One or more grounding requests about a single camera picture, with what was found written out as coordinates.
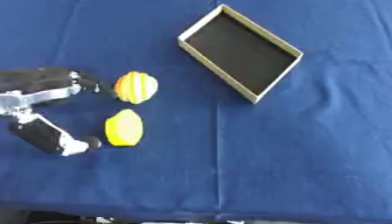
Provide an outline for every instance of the table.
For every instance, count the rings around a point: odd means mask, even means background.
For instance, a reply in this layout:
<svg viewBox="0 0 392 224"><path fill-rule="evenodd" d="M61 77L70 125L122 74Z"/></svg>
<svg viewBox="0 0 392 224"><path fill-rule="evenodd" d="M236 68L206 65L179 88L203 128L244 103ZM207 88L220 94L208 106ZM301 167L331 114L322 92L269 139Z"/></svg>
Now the table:
<svg viewBox="0 0 392 224"><path fill-rule="evenodd" d="M304 52L252 105L177 47L228 4ZM69 67L158 78L133 106L82 94L38 111L75 137L134 109L134 148L74 157L0 136L0 205L139 220L392 221L392 2L4 0L0 69Z"/></svg>

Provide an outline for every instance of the rectangular tray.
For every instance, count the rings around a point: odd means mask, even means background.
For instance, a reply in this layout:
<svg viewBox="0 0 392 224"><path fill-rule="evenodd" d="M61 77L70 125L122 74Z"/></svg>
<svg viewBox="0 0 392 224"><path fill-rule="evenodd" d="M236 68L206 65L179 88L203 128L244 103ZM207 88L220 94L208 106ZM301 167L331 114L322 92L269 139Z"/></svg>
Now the rectangular tray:
<svg viewBox="0 0 392 224"><path fill-rule="evenodd" d="M219 6L178 37L179 45L253 103L303 53L226 6Z"/></svg>

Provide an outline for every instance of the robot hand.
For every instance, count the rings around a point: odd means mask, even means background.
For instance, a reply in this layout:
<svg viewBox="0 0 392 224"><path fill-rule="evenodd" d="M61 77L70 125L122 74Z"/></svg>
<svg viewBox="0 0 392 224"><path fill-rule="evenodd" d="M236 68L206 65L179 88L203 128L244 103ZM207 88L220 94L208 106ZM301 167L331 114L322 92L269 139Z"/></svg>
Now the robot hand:
<svg viewBox="0 0 392 224"><path fill-rule="evenodd" d="M0 72L0 116L11 116L11 133L42 151L62 156L79 154L99 147L101 142L95 137L73 139L42 115L34 114L32 106L64 100L86 89L116 97L110 86L96 78L65 68Z"/></svg>

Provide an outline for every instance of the yellow fruit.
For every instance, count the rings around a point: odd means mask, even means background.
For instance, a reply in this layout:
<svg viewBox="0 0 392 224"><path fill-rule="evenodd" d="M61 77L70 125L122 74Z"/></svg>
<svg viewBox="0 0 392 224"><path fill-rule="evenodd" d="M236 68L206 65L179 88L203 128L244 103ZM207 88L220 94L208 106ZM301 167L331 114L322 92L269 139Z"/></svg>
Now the yellow fruit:
<svg viewBox="0 0 392 224"><path fill-rule="evenodd" d="M118 97L124 102L133 104L149 100L157 91L157 80L147 73L129 72L115 84Z"/></svg>
<svg viewBox="0 0 392 224"><path fill-rule="evenodd" d="M132 109L124 109L106 120L105 133L114 146L133 146L143 136L143 121Z"/></svg>

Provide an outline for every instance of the blue tablecloth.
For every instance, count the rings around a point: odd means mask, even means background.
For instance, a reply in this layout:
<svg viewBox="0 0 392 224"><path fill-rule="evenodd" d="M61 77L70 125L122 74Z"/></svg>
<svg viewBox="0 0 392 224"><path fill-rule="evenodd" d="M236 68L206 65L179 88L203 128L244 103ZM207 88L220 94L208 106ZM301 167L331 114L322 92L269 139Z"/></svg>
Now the blue tablecloth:
<svg viewBox="0 0 392 224"><path fill-rule="evenodd" d="M178 48L228 4L305 56L252 105ZM78 95L41 108L75 137L104 138L121 109L134 148L54 157L0 122L0 205L142 220L392 221L392 1L3 0L0 69L59 66L107 82L159 80L141 105Z"/></svg>

